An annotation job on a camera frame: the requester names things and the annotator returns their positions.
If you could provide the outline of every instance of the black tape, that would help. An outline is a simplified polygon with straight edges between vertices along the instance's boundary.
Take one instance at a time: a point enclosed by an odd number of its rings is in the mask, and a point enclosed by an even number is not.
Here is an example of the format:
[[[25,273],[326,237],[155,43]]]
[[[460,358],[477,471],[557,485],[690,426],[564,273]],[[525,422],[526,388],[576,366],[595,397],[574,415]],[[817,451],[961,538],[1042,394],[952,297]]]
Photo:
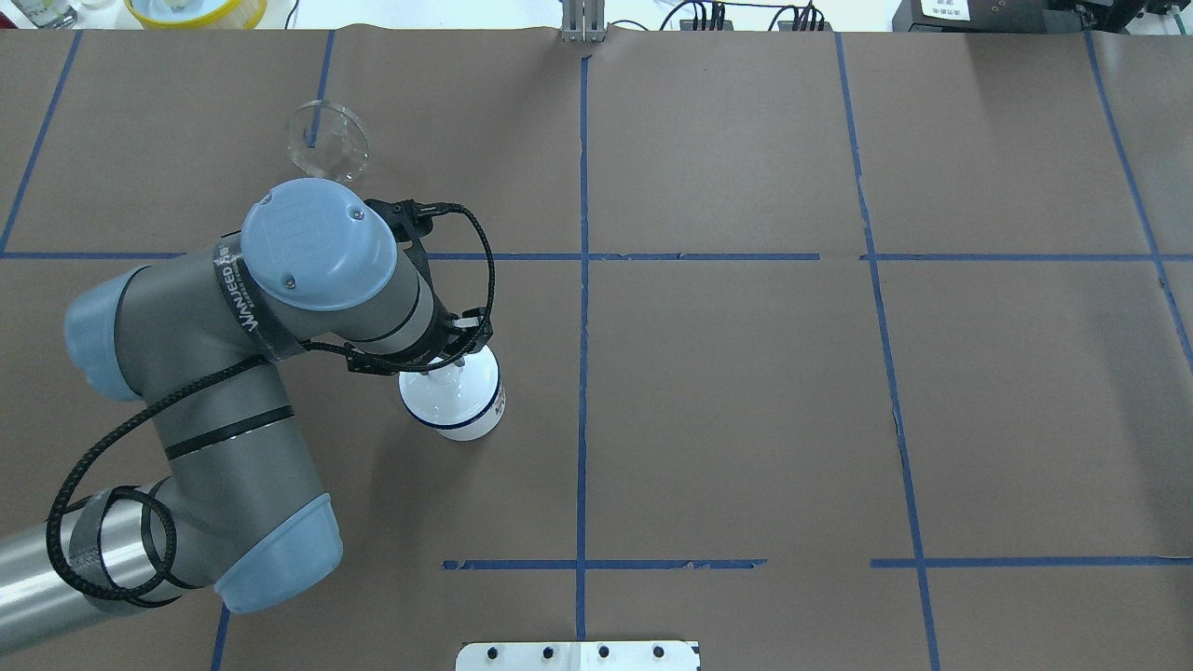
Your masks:
[[[245,265],[240,238],[221,240],[215,247],[212,264],[216,284],[228,309],[245,333],[253,339],[258,351],[272,362],[301,355],[307,350],[290,330],[282,324],[261,294],[260,287]]]
[[[208,431],[193,438],[187,438],[181,443],[174,443],[166,448],[166,458],[174,460],[180,456],[186,456],[191,453],[197,453],[203,448],[211,447],[216,443],[222,443],[228,438],[235,438],[241,433],[247,433],[254,429],[260,429],[274,421],[282,421],[283,419],[290,419],[295,415],[295,408],[291,406],[282,406],[273,408],[260,414],[254,414],[241,419],[240,421],[234,421],[231,424],[221,426],[214,431]]]

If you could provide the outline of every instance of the blue tape line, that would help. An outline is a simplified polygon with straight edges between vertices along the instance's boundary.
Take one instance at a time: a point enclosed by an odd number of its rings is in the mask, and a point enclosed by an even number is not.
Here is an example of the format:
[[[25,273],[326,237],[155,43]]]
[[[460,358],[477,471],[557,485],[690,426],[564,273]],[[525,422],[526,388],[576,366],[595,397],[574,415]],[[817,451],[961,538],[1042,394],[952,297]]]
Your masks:
[[[576,640],[587,636],[588,553],[588,59],[580,59],[580,384],[576,455]]]
[[[1160,276],[1160,285],[1164,290],[1164,300],[1168,301],[1168,313],[1173,318],[1176,327],[1176,337],[1181,341],[1181,350],[1185,351],[1185,363],[1189,373],[1193,373],[1193,347],[1189,346],[1189,336],[1185,330],[1185,321],[1181,319],[1181,310],[1176,307],[1176,298],[1168,282],[1168,272],[1164,270],[1164,261],[1160,256],[1160,247],[1156,245],[1156,236],[1151,232],[1151,221],[1148,220],[1148,211],[1143,207],[1143,198],[1139,196],[1139,187],[1135,181],[1135,172],[1131,162],[1126,158],[1123,148],[1123,138],[1119,136],[1118,124],[1114,123],[1114,112],[1111,111],[1111,101],[1106,97],[1106,86],[1102,84],[1102,70],[1098,66],[1098,53],[1094,49],[1094,38],[1086,31],[1086,53],[1089,54],[1089,67],[1094,72],[1094,84],[1098,87],[1098,99],[1102,103],[1102,113],[1106,115],[1106,125],[1111,129],[1111,137],[1114,140],[1114,150],[1118,152],[1119,164],[1123,166],[1123,174],[1126,177],[1127,189],[1131,190],[1131,199],[1135,202],[1135,211],[1139,215],[1139,224],[1143,226],[1143,235],[1148,239],[1148,250],[1151,251],[1152,261],[1156,264],[1156,273]]]
[[[335,31],[327,31],[327,47],[323,48],[323,69],[319,74],[319,91],[315,93],[316,100],[322,100],[323,96],[327,94],[327,73],[332,68],[332,47],[335,44]],[[315,138],[319,137],[319,118],[322,116],[323,107],[315,107],[315,119],[310,124],[310,136],[307,138],[307,147],[315,147]]]
[[[750,571],[765,566],[765,559],[591,559],[589,571],[674,571],[710,568],[712,571]]]
[[[594,261],[818,261],[820,254],[596,253]]]
[[[679,568],[712,571],[752,571],[765,566],[765,559],[589,559],[585,571],[674,571]],[[468,559],[445,561],[444,571],[575,571],[571,559]]]
[[[1150,254],[876,254],[880,261],[1151,261]],[[858,257],[870,260],[870,254]]]
[[[74,39],[70,41],[70,50],[67,51],[67,60],[62,63],[62,72],[58,73],[58,82],[54,87],[54,96],[45,109],[45,117],[42,118],[42,128],[37,131],[37,140],[33,141],[33,150],[29,153],[29,161],[25,164],[25,173],[20,176],[20,185],[17,186],[17,196],[12,201],[12,209],[8,210],[8,221],[4,224],[4,233],[0,234],[0,253],[8,248],[8,239],[12,238],[12,229],[17,226],[17,215],[20,213],[20,203],[25,199],[25,189],[33,177],[33,166],[37,165],[37,156],[42,153],[42,143],[45,142],[45,134],[50,130],[50,122],[54,119],[54,110],[62,98],[62,88],[67,85],[67,76],[70,74],[70,66],[74,64],[75,54],[79,53],[79,42],[82,41],[82,31],[75,31]]]
[[[484,254],[481,252],[429,252],[427,258],[431,260],[444,260],[444,261],[483,261]],[[569,253],[494,253],[493,260],[496,261],[579,261],[580,254]]]
[[[104,260],[104,259],[173,259],[183,256],[179,252],[4,252],[0,259],[75,259],[75,260]]]
[[[468,559],[445,561],[444,571],[575,571],[571,559]]]
[[[220,627],[216,628],[216,646],[211,651],[211,671],[220,671],[220,666],[223,665],[223,646],[228,639],[228,620],[230,617],[231,612],[228,610],[228,607],[221,605]]]
[[[428,259],[432,260],[450,260],[450,261],[483,261],[484,254],[480,252],[432,252],[427,254]],[[583,260],[583,254],[570,254],[570,253],[555,253],[555,252],[533,252],[533,253],[494,253],[494,260],[499,261],[579,261]],[[741,253],[741,254],[704,254],[704,253],[687,253],[687,252],[666,252],[666,253],[637,253],[631,252],[628,254],[620,254],[616,252],[604,252],[604,253],[589,253],[589,261],[818,261],[821,260],[820,254],[815,253],[792,253],[792,254],[771,254],[771,253]]]
[[[882,283],[878,278],[878,260],[874,248],[874,233],[870,223],[870,208],[866,193],[861,189],[861,152],[858,147],[858,129],[853,118],[853,99],[849,96],[849,75],[845,64],[845,43],[841,33],[836,38],[836,64],[841,73],[841,94],[845,100],[845,119],[849,130],[849,149],[853,153],[853,177],[858,184],[858,207],[866,234],[866,254],[870,259],[870,283],[874,293],[874,308],[878,312],[878,332],[883,341],[883,359],[886,364],[886,387],[891,398],[891,411],[895,414],[895,435],[898,439],[898,453],[903,461],[903,494],[907,500],[907,517],[911,528],[911,548],[919,561],[923,560],[923,542],[920,537],[920,515],[915,504],[915,485],[911,480],[911,460],[907,451],[907,435],[903,430],[903,410],[898,399],[898,382],[895,378],[895,358],[891,355],[890,331],[886,327],[886,307],[883,304]],[[932,614],[932,596],[928,591],[928,572],[916,567],[920,583],[920,609],[923,612],[923,630],[928,644],[928,660],[933,671],[940,671],[940,653],[937,647],[937,626]]]
[[[1036,568],[1080,566],[1193,566],[1193,558],[1107,555],[1107,556],[958,556],[914,559],[872,559],[871,568]]]

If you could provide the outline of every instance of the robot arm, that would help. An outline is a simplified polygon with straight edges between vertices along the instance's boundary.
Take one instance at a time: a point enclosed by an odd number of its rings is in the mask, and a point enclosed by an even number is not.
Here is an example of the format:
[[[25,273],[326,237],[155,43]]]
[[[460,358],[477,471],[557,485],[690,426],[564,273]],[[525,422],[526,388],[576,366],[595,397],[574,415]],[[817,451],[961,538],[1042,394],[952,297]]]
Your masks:
[[[444,214],[432,210],[422,214]],[[395,364],[388,374],[480,350],[487,318],[460,327],[398,250],[395,238],[414,236],[400,228],[339,184],[282,184],[214,251],[136,269],[80,296],[67,316],[72,361],[105,395],[153,405],[251,357],[301,353],[328,332]],[[364,358],[350,356],[350,368],[370,368]],[[153,421],[171,476],[91,497],[62,517],[60,538],[72,572],[116,590],[161,574],[169,546],[165,579],[134,598],[88,596],[54,567],[45,525],[0,541],[0,653],[208,585],[233,612],[261,610],[339,564],[330,497],[273,365],[187,395]],[[154,500],[168,519],[150,515]]]

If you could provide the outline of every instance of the metal bracket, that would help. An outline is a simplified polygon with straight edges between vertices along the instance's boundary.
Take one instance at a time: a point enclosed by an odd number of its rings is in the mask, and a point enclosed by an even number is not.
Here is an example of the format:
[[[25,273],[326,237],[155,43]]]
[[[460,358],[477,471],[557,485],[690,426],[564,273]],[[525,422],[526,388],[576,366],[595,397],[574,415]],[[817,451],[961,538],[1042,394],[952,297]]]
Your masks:
[[[456,671],[699,671],[700,645],[688,641],[469,644]]]
[[[564,42],[605,42],[605,0],[563,0]]]

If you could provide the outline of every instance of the cable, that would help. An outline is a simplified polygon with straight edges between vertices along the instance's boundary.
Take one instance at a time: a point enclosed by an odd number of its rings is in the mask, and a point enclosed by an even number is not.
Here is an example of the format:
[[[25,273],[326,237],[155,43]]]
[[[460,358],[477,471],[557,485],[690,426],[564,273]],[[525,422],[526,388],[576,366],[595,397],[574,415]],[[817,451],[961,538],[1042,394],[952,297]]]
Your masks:
[[[293,18],[295,12],[298,11],[298,2],[301,2],[301,1],[302,0],[295,0],[295,6],[290,7],[290,13],[286,14],[286,23],[282,24],[282,27],[284,30],[290,30],[290,19]]]
[[[249,357],[237,364],[230,365],[218,373],[212,373],[211,375],[200,377],[175,389],[174,392],[171,392],[162,399],[147,406],[143,411],[134,414],[124,424],[113,429],[107,433],[107,436],[100,438],[98,443],[92,445],[92,448],[82,455],[79,462],[75,463],[74,468],[70,469],[70,474],[67,475],[67,479],[62,482],[62,487],[58,488],[58,494],[54,498],[54,504],[50,505],[50,515],[45,519],[45,550],[50,559],[50,566],[54,567],[54,572],[62,578],[63,583],[70,585],[76,591],[98,599],[128,601],[152,592],[157,585],[169,577],[169,570],[174,565],[174,553],[178,552],[178,535],[174,527],[174,519],[171,517],[169,509],[167,509],[165,504],[148,494],[144,494],[144,498],[137,497],[136,494],[129,494],[129,498],[140,501],[141,505],[148,507],[157,515],[157,518],[161,521],[162,529],[166,531],[166,548],[161,554],[161,564],[154,570],[153,575],[135,587],[109,587],[92,583],[91,580],[75,573],[75,571],[70,568],[70,562],[67,561],[66,553],[62,550],[62,517],[66,516],[66,511],[70,506],[70,497],[74,495],[75,488],[79,487],[79,482],[82,480],[84,475],[87,474],[87,470],[92,467],[92,464],[95,463],[95,460],[99,458],[99,456],[103,455],[107,448],[111,448],[117,441],[129,435],[129,432],[134,429],[153,419],[157,413],[178,401],[202,392],[208,387],[231,380],[241,373],[254,369],[265,363],[268,362],[262,356]]]
[[[644,31],[647,31],[647,32],[650,32],[650,29],[649,29],[649,27],[647,27],[647,26],[644,26],[644,25],[639,24],[638,21],[632,21],[632,20],[630,20],[630,19],[619,19],[619,20],[616,20],[616,21],[613,21],[613,23],[611,23],[611,24],[608,24],[608,25],[617,25],[617,24],[630,24],[630,25],[636,25],[636,26],[641,27],[642,30],[644,30]]]
[[[783,12],[786,12],[787,10],[791,10],[791,12],[796,16],[792,20],[799,20],[799,7],[796,7],[795,5],[785,5],[781,10],[774,13],[774,18],[771,19],[771,25],[766,26],[767,32],[774,30],[774,26],[779,23],[779,17],[781,17]]]
[[[672,19],[672,17],[675,16],[675,12],[678,12],[680,10],[680,7],[682,7],[684,5],[696,5],[696,7],[700,11],[700,21],[703,23],[703,21],[707,20],[709,16],[705,13],[703,0],[684,0],[679,5],[675,5],[674,7],[672,7],[672,11],[667,13],[667,18],[665,18],[663,23],[659,26],[659,30],[665,30],[667,27],[667,21],[669,21]],[[692,29],[693,30],[696,29],[696,20],[697,20],[696,10],[692,10]]]
[[[394,363],[389,359],[377,357],[367,352],[363,352],[360,350],[351,350],[342,345],[333,345],[330,343],[317,343],[317,341],[303,343],[302,346],[305,347],[307,351],[332,352],[335,355],[340,355],[345,358],[350,357],[356,358],[370,363],[372,365],[376,365],[377,368],[392,370],[396,373],[431,373],[432,370],[439,370],[440,368],[451,365],[452,363],[463,358],[465,352],[472,349],[472,346],[476,344],[476,340],[481,337],[481,333],[487,331],[489,326],[489,315],[493,314],[493,297],[494,294],[496,293],[496,285],[497,285],[497,269],[493,261],[493,248],[489,246],[489,239],[484,235],[484,229],[481,228],[481,222],[476,220],[476,215],[474,215],[471,211],[469,211],[468,208],[458,203],[443,203],[441,207],[444,213],[460,214],[468,217],[468,221],[472,224],[472,228],[476,229],[476,236],[481,239],[481,246],[484,247],[484,261],[489,266],[489,285],[484,298],[484,314],[481,315],[481,320],[472,331],[472,336],[469,337],[468,344],[464,347],[462,347],[458,352],[449,356],[447,358],[440,361],[439,363],[428,363],[422,365]]]

